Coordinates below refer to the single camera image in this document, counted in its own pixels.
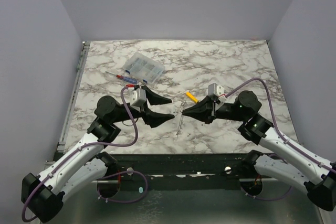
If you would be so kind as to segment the clear plastic parts box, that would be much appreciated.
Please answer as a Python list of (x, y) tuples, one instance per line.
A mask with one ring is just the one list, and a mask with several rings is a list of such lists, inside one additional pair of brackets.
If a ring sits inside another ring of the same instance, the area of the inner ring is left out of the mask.
[(165, 71), (165, 66), (136, 52), (125, 62), (122, 69), (142, 82), (154, 84)]

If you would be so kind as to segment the left aluminium side rail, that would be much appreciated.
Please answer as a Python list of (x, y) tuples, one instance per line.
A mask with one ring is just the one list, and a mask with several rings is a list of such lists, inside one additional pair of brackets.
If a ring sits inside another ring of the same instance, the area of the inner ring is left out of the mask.
[(72, 119), (72, 114), (74, 112), (75, 103), (76, 103), (76, 99), (78, 96), (78, 90), (79, 90), (79, 86), (80, 86), (82, 75), (83, 75), (83, 69), (86, 64), (87, 55), (88, 55), (91, 42), (83, 41), (82, 44), (83, 44), (82, 51), (80, 53), (79, 61), (76, 67), (76, 77), (75, 77), (72, 93), (70, 96), (70, 101), (68, 104), (65, 121), (62, 126), (61, 135), (58, 140), (55, 153), (61, 153), (65, 150), (66, 140), (67, 140), (69, 127), (70, 127), (70, 123)]

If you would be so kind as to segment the blue red screwdriver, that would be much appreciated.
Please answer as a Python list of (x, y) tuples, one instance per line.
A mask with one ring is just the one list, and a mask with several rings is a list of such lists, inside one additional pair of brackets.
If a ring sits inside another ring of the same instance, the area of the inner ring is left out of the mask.
[(108, 71), (106, 71), (106, 73), (116, 77), (117, 79), (123, 80), (124, 82), (130, 83), (130, 84), (137, 84), (138, 83), (136, 79), (133, 79), (133, 78), (130, 78), (130, 77), (125, 77), (123, 75), (114, 74), (114, 73), (108, 72)]

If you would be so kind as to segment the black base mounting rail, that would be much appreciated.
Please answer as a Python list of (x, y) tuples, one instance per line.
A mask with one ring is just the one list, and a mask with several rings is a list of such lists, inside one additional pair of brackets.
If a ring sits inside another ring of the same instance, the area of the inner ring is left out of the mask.
[(103, 196), (118, 191), (149, 190), (239, 190), (241, 182), (260, 176), (254, 168), (258, 151), (238, 154), (100, 154), (108, 170), (103, 179), (119, 184), (98, 184)]

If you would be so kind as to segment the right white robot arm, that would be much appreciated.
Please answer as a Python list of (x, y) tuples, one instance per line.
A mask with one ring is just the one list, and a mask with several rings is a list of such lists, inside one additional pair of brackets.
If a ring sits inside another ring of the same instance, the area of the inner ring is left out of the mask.
[(238, 131), (246, 140), (279, 156), (279, 160), (251, 151), (241, 164), (246, 177), (256, 174), (273, 177), (304, 192), (308, 199), (326, 211), (335, 209), (335, 163), (293, 142), (275, 124), (259, 114), (261, 103), (251, 91), (242, 91), (233, 103), (225, 103), (222, 94), (211, 94), (194, 106), (183, 110), (206, 124), (215, 119), (241, 122)]

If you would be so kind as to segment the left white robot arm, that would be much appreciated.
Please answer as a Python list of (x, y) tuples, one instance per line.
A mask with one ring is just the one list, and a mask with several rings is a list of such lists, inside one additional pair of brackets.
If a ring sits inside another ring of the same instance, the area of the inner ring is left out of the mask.
[[(22, 183), (23, 222), (28, 223), (36, 218), (40, 221), (52, 219), (63, 206), (62, 187), (86, 162), (105, 147), (134, 145), (139, 138), (139, 130), (135, 122), (137, 118), (142, 118), (151, 128), (174, 118), (171, 114), (156, 113), (148, 108), (149, 104), (163, 105), (172, 101), (154, 93), (147, 86), (130, 84), (122, 90), (130, 90), (130, 103), (126, 103), (125, 99), (119, 103), (109, 95), (100, 98), (95, 109), (96, 118), (77, 145), (38, 175), (29, 173), (25, 176)], [(114, 144), (113, 141), (121, 131), (115, 123), (126, 120), (131, 120), (134, 127), (134, 140), (125, 144)]]

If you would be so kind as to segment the yellow handled screwdriver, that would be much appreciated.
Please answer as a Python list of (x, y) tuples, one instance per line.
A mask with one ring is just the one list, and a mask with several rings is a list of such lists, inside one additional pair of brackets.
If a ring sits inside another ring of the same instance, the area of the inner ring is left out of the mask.
[(185, 92), (186, 96), (193, 101), (194, 103), (198, 103), (198, 99), (196, 97), (194, 97), (190, 92)]

